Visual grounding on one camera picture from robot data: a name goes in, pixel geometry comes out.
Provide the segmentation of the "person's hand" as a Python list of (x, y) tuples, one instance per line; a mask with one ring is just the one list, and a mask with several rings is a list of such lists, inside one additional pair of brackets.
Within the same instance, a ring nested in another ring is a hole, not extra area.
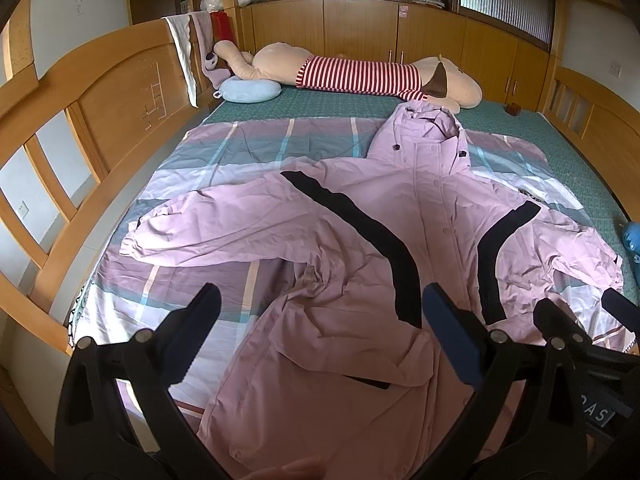
[(326, 463), (321, 457), (307, 457), (279, 467), (254, 471), (244, 480), (322, 480)]

